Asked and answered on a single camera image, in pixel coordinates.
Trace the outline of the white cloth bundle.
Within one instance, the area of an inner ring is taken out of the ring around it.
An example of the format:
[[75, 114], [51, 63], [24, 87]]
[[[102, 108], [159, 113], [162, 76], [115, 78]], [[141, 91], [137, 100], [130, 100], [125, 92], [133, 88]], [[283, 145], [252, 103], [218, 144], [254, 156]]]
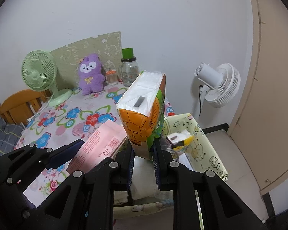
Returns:
[[132, 199], [138, 200], [146, 197], [162, 198], [156, 184], [154, 164], [152, 161], [136, 156], [131, 184]]

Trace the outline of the cartoon tissue pack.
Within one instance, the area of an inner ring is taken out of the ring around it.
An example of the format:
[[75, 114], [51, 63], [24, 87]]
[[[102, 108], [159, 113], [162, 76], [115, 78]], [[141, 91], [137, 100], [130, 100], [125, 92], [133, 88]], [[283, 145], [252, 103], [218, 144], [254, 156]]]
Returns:
[[166, 140], [169, 142], [170, 148], [174, 149], [175, 151], [180, 151], [185, 146], [188, 146], [192, 142], [193, 138], [194, 136], [186, 129], [166, 136]]

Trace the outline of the green orange tissue pack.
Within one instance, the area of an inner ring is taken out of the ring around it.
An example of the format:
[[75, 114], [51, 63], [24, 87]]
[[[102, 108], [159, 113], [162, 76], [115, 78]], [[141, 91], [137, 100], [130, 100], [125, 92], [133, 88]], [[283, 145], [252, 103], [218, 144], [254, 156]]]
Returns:
[[116, 104], [135, 155], [152, 160], [152, 145], [164, 122], [166, 76], [141, 72]]

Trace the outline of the grey plaid pillow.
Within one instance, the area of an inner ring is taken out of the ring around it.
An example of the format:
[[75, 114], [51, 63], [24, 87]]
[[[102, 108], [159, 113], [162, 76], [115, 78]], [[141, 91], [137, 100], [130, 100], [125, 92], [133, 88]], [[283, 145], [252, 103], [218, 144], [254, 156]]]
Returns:
[[0, 119], [0, 156], [14, 150], [23, 130], [22, 125], [7, 124]]

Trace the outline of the floral tablecloth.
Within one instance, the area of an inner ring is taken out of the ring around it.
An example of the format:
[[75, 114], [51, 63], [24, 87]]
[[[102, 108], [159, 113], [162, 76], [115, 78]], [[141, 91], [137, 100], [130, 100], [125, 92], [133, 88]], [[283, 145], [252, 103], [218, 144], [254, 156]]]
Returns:
[[44, 104], [29, 119], [15, 148], [34, 143], [40, 149], [55, 150], [77, 139], [86, 141], [107, 120], [120, 124], [115, 107], [126, 90], [121, 83], [105, 86], [101, 92], [87, 96], [74, 89], [72, 96], [60, 105]]

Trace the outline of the yellow patterned storage box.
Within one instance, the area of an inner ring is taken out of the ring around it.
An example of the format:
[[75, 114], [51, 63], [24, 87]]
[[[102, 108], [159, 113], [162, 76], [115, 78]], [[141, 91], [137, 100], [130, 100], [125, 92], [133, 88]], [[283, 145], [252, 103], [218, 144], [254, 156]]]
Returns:
[[[223, 181], [228, 180], [228, 172], [212, 147], [204, 131], [189, 113], [164, 118], [162, 135], [188, 130], [193, 136], [192, 142], [180, 151], [174, 151], [173, 157], [179, 163], [196, 172], [214, 171]], [[133, 218], [154, 214], [173, 207], [173, 192], [161, 192], [162, 198], [146, 197], [141, 205], [118, 206], [114, 208], [115, 219]]]

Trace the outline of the purple plush toy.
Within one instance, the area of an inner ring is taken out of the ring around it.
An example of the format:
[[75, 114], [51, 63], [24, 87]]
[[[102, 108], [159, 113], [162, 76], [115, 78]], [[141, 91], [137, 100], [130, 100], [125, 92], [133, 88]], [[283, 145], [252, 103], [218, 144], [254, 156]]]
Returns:
[[105, 76], [102, 74], [102, 64], [96, 53], [83, 58], [79, 64], [78, 76], [82, 95], [85, 96], [103, 90]]

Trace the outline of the beige door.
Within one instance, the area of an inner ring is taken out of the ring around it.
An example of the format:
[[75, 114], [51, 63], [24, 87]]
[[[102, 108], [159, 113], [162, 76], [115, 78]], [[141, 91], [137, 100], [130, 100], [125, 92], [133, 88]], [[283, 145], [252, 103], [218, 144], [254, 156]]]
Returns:
[[228, 134], [261, 194], [288, 179], [288, 10], [281, 0], [251, 0], [249, 74]]

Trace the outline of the green desk fan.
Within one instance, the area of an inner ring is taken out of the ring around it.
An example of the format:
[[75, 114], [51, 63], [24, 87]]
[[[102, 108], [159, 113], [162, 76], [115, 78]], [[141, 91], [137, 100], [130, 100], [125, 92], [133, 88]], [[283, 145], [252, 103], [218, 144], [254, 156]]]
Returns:
[[26, 55], [21, 66], [24, 83], [33, 91], [51, 90], [49, 106], [57, 106], [69, 99], [72, 90], [58, 90], [55, 83], [58, 69], [51, 53], [42, 50], [31, 51]]

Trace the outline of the toothpick jar orange lid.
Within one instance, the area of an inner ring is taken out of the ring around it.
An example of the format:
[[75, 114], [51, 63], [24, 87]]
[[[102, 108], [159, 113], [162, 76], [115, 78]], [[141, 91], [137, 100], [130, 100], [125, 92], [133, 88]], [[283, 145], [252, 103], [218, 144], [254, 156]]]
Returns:
[[108, 85], [115, 85], [118, 83], [118, 74], [116, 70], [108, 70], [105, 73]]

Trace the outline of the glass mug green lid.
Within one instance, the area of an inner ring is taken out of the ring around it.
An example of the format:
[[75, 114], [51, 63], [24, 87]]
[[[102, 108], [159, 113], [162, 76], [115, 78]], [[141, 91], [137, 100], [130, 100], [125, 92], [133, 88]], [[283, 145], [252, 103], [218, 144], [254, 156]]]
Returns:
[[121, 65], [119, 67], [120, 78], [124, 86], [129, 87], [139, 74], [137, 58], [133, 48], [122, 49]]

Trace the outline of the white standing fan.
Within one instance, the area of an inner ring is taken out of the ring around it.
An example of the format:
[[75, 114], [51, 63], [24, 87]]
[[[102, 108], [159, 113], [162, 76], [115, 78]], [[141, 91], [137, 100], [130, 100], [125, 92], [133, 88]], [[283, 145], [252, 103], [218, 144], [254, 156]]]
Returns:
[[206, 101], [214, 108], [228, 104], [237, 94], [241, 83], [240, 73], [229, 63], [223, 63], [215, 69], [201, 63], [194, 75], [203, 82], [203, 86], [199, 88], [200, 101]]

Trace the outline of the green patterned wall sheet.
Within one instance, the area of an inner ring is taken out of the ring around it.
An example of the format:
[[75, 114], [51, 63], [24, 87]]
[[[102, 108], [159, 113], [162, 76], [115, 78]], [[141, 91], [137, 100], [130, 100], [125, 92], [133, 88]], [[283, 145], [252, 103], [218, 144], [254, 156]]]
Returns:
[[79, 86], [78, 68], [81, 60], [96, 53], [105, 69], [118, 69], [121, 65], [121, 33], [112, 32], [89, 37], [60, 47], [50, 52], [55, 60], [58, 73], [55, 83], [58, 89]]

